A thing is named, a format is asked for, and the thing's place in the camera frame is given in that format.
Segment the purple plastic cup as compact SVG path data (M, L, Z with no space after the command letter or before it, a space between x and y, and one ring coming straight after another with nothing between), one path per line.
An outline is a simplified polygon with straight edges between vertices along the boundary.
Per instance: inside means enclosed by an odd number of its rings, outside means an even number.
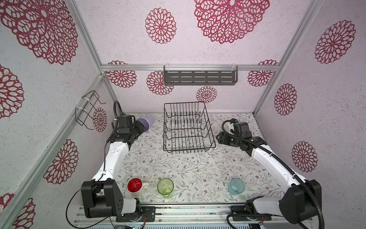
M143 118L139 118L137 121L143 125L144 131L147 132L153 126L155 119L152 115L150 115Z

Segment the green glass mug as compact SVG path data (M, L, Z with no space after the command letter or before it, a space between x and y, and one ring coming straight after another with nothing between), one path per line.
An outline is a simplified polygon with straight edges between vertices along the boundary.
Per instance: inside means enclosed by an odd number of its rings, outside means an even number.
M158 192L164 197L169 197L174 189L174 183L169 178L161 179L157 184Z

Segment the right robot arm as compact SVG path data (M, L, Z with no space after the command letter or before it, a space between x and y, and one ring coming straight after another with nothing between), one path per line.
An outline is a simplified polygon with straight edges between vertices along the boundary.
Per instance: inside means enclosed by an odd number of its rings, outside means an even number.
M308 180L290 168L260 137L241 138L220 132L218 143L240 148L258 161L276 180L283 191L281 198L257 197L246 202L250 217L279 216L302 228L304 220L318 217L319 228L325 228L322 212L322 188L316 180Z

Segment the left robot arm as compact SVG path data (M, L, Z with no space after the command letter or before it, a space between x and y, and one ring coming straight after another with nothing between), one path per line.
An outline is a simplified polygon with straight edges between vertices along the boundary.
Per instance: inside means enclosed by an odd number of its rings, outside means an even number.
M90 181L81 187L85 216L87 218L128 217L139 218L142 214L141 203L136 198L124 198L117 185L115 176L132 143L149 130L151 124L143 118L137 119L129 128L114 127L107 140L108 153L100 169Z

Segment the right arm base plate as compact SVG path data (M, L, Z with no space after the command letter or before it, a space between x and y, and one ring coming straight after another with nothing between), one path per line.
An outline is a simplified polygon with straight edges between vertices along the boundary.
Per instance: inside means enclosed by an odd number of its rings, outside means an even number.
M244 205L231 206L234 221L267 221L272 220L272 215L260 214Z

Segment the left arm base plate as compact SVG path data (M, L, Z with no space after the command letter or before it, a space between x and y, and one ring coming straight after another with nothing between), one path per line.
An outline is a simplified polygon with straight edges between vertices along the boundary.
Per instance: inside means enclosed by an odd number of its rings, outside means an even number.
M155 206L142 206L135 213L124 214L123 216L117 216L116 222L119 223L132 223L132 222L154 222L156 215Z

